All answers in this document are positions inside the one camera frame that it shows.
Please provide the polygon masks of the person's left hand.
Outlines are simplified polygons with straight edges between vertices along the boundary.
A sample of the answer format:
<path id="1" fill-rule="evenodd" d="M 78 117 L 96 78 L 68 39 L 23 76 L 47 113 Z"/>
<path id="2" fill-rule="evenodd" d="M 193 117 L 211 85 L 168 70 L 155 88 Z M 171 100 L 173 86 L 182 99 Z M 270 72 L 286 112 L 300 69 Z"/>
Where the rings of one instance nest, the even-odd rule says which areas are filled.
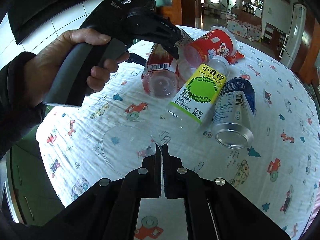
<path id="1" fill-rule="evenodd" d="M 62 33 L 48 46 L 42 49 L 24 66 L 24 99 L 30 106 L 39 105 L 50 90 L 61 64 L 71 49 L 79 43 L 94 46 L 105 45 L 111 37 L 94 29 L 69 30 Z M 118 70 L 118 64 L 127 61 L 129 53 L 124 53 L 116 60 L 106 59 L 103 67 L 93 66 L 86 82 L 92 93 L 101 91 L 112 73 Z"/>

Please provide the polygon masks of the person's left forearm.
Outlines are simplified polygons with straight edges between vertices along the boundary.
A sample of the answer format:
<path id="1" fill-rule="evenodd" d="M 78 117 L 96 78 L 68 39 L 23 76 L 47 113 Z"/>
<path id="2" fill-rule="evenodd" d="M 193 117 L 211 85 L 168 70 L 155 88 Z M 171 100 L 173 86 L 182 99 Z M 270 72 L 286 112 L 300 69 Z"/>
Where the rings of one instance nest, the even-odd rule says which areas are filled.
<path id="1" fill-rule="evenodd" d="M 1 69 L 1 157 L 43 122 L 44 104 L 31 107 L 24 100 L 24 65 L 35 56 L 22 52 Z"/>

